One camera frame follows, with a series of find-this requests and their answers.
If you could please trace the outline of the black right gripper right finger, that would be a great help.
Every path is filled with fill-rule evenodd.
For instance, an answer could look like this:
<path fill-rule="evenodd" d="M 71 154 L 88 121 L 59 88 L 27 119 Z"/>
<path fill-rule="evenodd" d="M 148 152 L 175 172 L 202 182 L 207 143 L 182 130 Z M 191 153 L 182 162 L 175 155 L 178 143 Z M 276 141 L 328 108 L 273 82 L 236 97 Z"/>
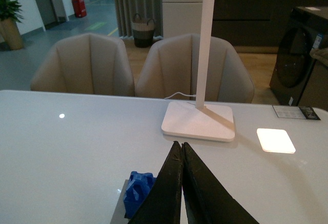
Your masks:
<path fill-rule="evenodd" d="M 182 144 L 188 223 L 258 223 L 224 188 L 193 148 Z"/>

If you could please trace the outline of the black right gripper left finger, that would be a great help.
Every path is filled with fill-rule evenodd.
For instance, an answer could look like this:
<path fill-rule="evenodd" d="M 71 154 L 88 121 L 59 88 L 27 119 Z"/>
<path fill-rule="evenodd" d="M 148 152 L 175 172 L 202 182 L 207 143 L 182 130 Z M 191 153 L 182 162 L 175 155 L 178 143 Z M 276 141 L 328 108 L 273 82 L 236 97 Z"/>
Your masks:
<path fill-rule="evenodd" d="M 182 178 L 182 149 L 174 141 L 150 193 L 129 223 L 180 223 Z"/>

